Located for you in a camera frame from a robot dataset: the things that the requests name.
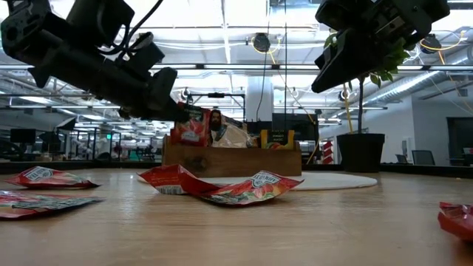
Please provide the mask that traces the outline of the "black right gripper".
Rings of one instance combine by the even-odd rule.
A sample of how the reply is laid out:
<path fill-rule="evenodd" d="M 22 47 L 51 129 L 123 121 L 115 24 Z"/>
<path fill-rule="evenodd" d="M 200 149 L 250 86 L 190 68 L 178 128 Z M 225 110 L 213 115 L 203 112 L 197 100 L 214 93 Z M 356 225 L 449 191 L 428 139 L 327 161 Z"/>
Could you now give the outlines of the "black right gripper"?
<path fill-rule="evenodd" d="M 392 43 L 402 38 L 406 46 L 416 44 L 448 15 L 447 0 L 323 1 L 316 20 L 340 33 L 315 59 L 320 72 L 311 89 L 323 92 L 380 70 Z"/>

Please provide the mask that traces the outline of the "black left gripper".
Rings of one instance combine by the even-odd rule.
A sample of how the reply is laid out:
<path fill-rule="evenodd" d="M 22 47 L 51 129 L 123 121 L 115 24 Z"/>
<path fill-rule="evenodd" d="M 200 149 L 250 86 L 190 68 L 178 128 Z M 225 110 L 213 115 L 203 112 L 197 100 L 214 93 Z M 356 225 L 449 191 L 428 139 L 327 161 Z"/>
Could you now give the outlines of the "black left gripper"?
<path fill-rule="evenodd" d="M 149 69 L 163 59 L 155 44 L 139 49 L 128 61 L 62 44 L 50 48 L 41 63 L 28 69 L 38 87 L 58 78 L 120 107 L 126 119 L 188 121 L 187 111 L 170 97 L 177 71 L 166 67 L 151 75 Z"/>

